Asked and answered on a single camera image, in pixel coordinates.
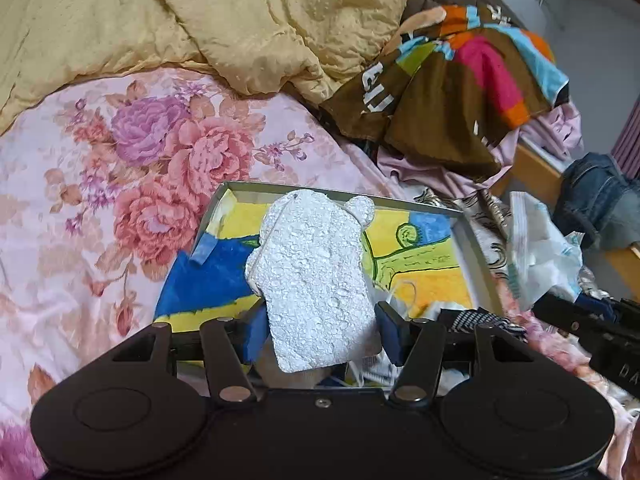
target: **clothing pile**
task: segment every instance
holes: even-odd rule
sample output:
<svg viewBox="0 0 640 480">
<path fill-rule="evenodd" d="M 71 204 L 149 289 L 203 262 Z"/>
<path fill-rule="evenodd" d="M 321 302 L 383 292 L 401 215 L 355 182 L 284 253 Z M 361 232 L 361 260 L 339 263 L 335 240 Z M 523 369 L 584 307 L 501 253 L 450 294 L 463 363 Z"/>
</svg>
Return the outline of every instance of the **clothing pile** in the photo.
<svg viewBox="0 0 640 480">
<path fill-rule="evenodd" d="M 520 136 L 559 158 L 580 145 L 568 77 L 542 38 L 491 6 L 443 6 L 403 23 L 382 56 L 320 105 L 386 176 L 450 198 L 494 184 Z"/>
</svg>

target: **white foam piece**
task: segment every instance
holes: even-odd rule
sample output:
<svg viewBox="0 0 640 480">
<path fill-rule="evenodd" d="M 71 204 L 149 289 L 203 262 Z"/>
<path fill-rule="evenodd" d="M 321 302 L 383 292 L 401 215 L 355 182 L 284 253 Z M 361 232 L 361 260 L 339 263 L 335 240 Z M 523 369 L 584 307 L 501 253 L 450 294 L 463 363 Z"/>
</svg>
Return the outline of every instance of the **white foam piece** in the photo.
<svg viewBox="0 0 640 480">
<path fill-rule="evenodd" d="M 371 199 L 344 207 L 323 193 L 292 191 L 268 209 L 260 247 L 245 276 L 267 304 L 278 366 L 297 372 L 380 352 L 380 335 L 362 270 L 362 230 Z"/>
</svg>

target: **round black disc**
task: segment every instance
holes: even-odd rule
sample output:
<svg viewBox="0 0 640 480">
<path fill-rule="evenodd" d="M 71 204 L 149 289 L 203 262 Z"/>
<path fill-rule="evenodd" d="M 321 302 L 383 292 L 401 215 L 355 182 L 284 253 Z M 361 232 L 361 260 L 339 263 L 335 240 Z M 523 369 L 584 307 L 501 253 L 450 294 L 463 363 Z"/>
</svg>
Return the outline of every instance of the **round black disc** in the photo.
<svg viewBox="0 0 640 480">
<path fill-rule="evenodd" d="M 31 432 L 46 462 L 111 476 L 165 465 L 206 421 L 199 394 L 140 363 L 103 365 L 63 381 L 36 404 Z"/>
<path fill-rule="evenodd" d="M 597 465 L 614 430 L 597 391 L 559 367 L 534 363 L 503 365 L 499 376 L 459 384 L 444 397 L 441 420 L 474 460 L 520 478 Z"/>
</svg>

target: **pink cloth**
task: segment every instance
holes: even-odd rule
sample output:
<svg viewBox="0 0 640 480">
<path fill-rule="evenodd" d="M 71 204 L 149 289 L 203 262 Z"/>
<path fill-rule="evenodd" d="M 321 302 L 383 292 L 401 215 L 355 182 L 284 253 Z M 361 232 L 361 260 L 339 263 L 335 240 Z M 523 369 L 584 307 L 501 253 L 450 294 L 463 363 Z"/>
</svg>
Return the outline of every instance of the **pink cloth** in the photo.
<svg viewBox="0 0 640 480">
<path fill-rule="evenodd" d="M 552 155 L 565 160 L 570 156 L 570 149 L 582 145 L 580 112 L 572 102 L 569 102 L 509 132 L 498 146 L 490 149 L 490 153 L 502 169 L 484 182 L 474 182 L 467 177 L 445 170 L 442 166 L 421 164 L 418 160 L 407 156 L 396 158 L 383 146 L 378 149 L 378 167 L 385 176 L 391 177 L 396 174 L 399 180 L 420 182 L 440 195 L 465 198 L 480 189 L 491 187 L 509 171 L 513 165 L 520 135 L 526 136 Z"/>
<path fill-rule="evenodd" d="M 516 153 L 518 130 L 513 130 L 504 136 L 502 142 L 489 150 L 502 169 L 484 182 L 474 182 L 466 176 L 445 170 L 442 166 L 413 163 L 407 157 L 395 158 L 380 146 L 378 149 L 378 167 L 388 177 L 394 173 L 399 180 L 415 180 L 430 187 L 439 195 L 450 198 L 465 198 L 479 189 L 486 189 L 500 180 L 513 165 Z"/>
<path fill-rule="evenodd" d="M 580 112 L 574 103 L 558 106 L 546 115 L 533 118 L 520 127 L 520 135 L 535 142 L 551 155 L 567 160 L 569 150 L 582 147 Z"/>
</svg>

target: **light blue stripe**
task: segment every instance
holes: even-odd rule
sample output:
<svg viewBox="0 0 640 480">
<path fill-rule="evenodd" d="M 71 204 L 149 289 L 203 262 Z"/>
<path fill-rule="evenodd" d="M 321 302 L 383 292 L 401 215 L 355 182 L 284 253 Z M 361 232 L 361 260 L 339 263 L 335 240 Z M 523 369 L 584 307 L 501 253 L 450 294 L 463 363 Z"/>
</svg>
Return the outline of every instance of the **light blue stripe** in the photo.
<svg viewBox="0 0 640 480">
<path fill-rule="evenodd" d="M 466 28 L 480 27 L 480 17 L 478 16 L 478 8 L 472 5 L 466 6 Z"/>
<path fill-rule="evenodd" d="M 420 44 L 426 43 L 426 41 L 427 41 L 427 38 L 425 38 L 424 36 L 418 36 L 417 38 L 413 38 L 412 40 L 401 43 L 400 46 L 398 47 L 398 50 L 400 51 L 401 55 L 398 58 L 396 58 L 396 62 L 402 61 L 405 57 L 407 57 L 411 53 L 414 47 Z"/>
<path fill-rule="evenodd" d="M 544 57 L 538 49 L 531 43 L 531 40 L 522 33 L 519 28 L 505 27 L 497 23 L 485 24 L 487 28 L 494 28 L 506 34 L 515 44 L 518 52 L 536 78 L 542 94 L 552 106 L 556 104 L 556 99 L 561 89 L 569 82 L 569 78 L 558 67 Z"/>
<path fill-rule="evenodd" d="M 447 61 L 451 61 L 456 55 L 456 51 L 451 48 L 449 41 L 443 41 L 436 48 L 434 48 L 433 51 L 441 52 L 444 56 L 444 59 L 446 59 Z"/>
<path fill-rule="evenodd" d="M 213 249 L 216 248 L 217 244 L 218 239 L 215 236 L 204 232 L 189 259 L 197 264 L 204 264 L 209 255 L 213 252 Z"/>
</svg>

